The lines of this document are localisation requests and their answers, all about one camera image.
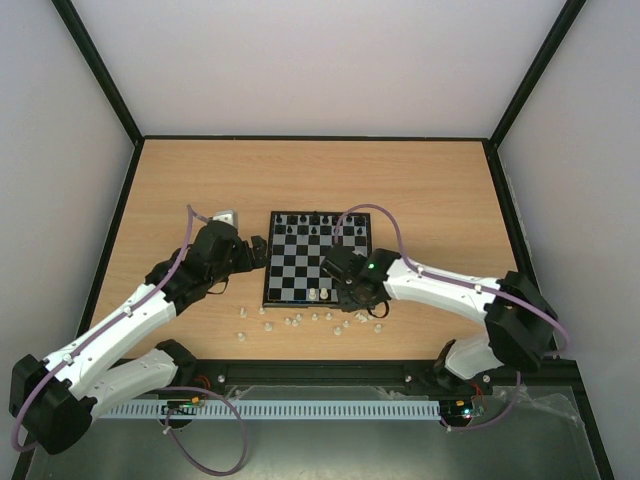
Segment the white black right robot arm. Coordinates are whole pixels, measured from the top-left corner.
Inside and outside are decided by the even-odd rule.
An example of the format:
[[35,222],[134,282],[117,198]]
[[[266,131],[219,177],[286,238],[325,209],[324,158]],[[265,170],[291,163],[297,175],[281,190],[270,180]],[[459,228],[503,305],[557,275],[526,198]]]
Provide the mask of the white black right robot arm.
[[467,339],[448,341],[429,375],[430,382],[455,392],[471,380],[503,366],[520,373],[541,367],[557,315],[524,275],[503,278],[455,274],[376,249],[368,257],[352,248],[329,249],[321,270],[335,282],[341,310],[373,311],[393,301],[442,309],[483,327]]

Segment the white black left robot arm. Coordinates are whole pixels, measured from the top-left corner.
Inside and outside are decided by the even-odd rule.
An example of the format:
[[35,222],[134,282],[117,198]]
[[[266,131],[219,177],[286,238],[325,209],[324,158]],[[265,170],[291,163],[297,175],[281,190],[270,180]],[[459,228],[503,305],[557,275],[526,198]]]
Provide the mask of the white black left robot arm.
[[35,446],[59,454],[74,445],[102,414],[150,390],[180,385],[193,355],[178,342],[159,343],[141,358],[116,362],[236,273],[266,264],[267,242],[243,240],[226,221],[210,220],[156,264],[133,294],[68,345],[38,360],[28,354],[13,366],[9,412]]

